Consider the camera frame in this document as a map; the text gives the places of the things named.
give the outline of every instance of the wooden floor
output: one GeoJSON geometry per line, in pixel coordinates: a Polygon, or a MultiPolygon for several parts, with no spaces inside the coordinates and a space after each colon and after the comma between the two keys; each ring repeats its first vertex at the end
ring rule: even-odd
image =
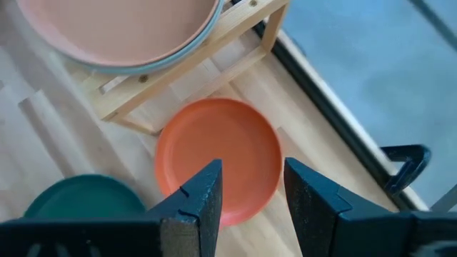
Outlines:
{"type": "MultiPolygon", "coordinates": [[[[166,123],[182,99],[258,43],[248,33],[185,74],[135,116],[166,123]]],[[[157,138],[98,120],[78,87],[76,72],[25,24],[13,1],[0,2],[0,219],[20,217],[43,190],[83,173],[115,176],[151,207],[163,199],[154,178],[157,138]]],[[[271,55],[212,96],[255,106],[278,131],[283,152],[392,211],[345,143],[271,55]]],[[[251,220],[224,228],[217,256],[300,256],[283,184],[251,220]]]]}

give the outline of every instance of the stacked plates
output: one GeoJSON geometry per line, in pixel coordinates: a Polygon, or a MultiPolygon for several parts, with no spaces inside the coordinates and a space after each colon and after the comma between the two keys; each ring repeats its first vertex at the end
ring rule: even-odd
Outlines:
{"type": "Polygon", "coordinates": [[[18,0],[35,31],[79,63],[144,74],[182,60],[209,35],[224,0],[18,0]]]}

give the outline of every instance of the wooden rack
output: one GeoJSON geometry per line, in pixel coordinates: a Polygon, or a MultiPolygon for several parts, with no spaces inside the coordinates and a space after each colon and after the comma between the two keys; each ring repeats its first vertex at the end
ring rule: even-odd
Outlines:
{"type": "Polygon", "coordinates": [[[185,102],[205,98],[217,91],[222,85],[261,60],[273,48],[288,3],[289,0],[240,1],[222,13],[209,37],[197,50],[178,64],[152,74],[140,76],[125,77],[95,73],[81,82],[81,88],[101,120],[115,122],[141,133],[157,135],[162,130],[163,124],[159,126],[147,124],[131,118],[128,114],[143,102],[159,94],[171,82],[269,17],[260,46],[223,71],[213,81],[194,92],[185,102]],[[102,88],[110,83],[117,85],[104,92],[102,88]]]}

